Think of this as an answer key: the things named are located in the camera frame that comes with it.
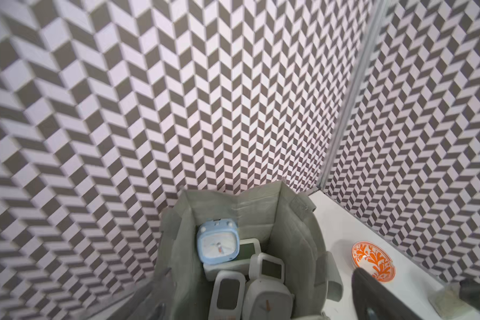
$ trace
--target chevron wallpaper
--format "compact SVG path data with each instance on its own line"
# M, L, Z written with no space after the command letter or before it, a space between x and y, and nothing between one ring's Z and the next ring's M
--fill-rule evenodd
M442 279L480 280L480 1L388 10L326 192Z
M0 319L145 278L180 187L312 187L371 6L0 0Z

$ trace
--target white alarm clock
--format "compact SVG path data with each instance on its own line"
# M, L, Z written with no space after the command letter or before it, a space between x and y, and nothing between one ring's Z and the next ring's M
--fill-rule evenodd
M285 264L266 253L253 254L249 264L249 279L265 278L285 282Z
M206 221L199 227L199 259L213 265L233 260L240 251L238 227L232 219Z
M221 270L213 285L208 320L240 320L244 292L245 276L243 274Z
M231 261L223 262L219 264L203 264L205 270L205 276L208 281L214 281L217 274L221 270L231 270L242 273L243 275L249 275L249 264L251 262L251 256L256 253L261 253L261 247L259 240L256 238L240 240L240 252L237 257Z
M285 285L265 278L249 283L243 299L242 320L290 320L293 295Z

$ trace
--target gray fabric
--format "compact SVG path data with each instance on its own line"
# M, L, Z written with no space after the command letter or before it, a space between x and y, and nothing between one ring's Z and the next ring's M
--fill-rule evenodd
M213 283L206 281L195 235L197 226L221 218L237 221L241 239L257 238L262 251L284 261L285 285L295 295L293 316L322 319L319 315L326 297L341 297L342 286L313 214L315 207L307 195L296 195L280 181L238 196L183 191L174 208L162 214L163 235L155 267L155 272L161 268L158 265L173 269L176 290L171 319L207 318ZM331 286L329 277L335 275L338 278L333 280L338 282Z
M343 282L339 276L339 271L334 261L333 254L329 251L326 252L326 267L325 272L327 273L327 283L329 285L327 290L327 299L333 301L341 300L343 296Z

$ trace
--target clock face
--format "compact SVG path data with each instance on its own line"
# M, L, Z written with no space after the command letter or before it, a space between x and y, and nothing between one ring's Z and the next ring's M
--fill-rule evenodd
M206 258L231 255L237 248L237 238L229 232L210 234L201 239L201 248Z
M271 292L260 294L252 307L250 319L282 320L290 319L291 302L282 294Z

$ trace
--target bin handle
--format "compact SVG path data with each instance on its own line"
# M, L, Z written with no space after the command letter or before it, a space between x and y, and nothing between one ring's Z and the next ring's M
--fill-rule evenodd
M316 205L313 203L313 201L311 201L311 199L304 192L298 193L297 196L302 200L302 202L304 202L306 207L309 210L311 210L311 212L315 211Z
M327 283L327 299L341 300L343 296L343 282L339 276L338 267L333 254L329 251L316 260L315 287Z

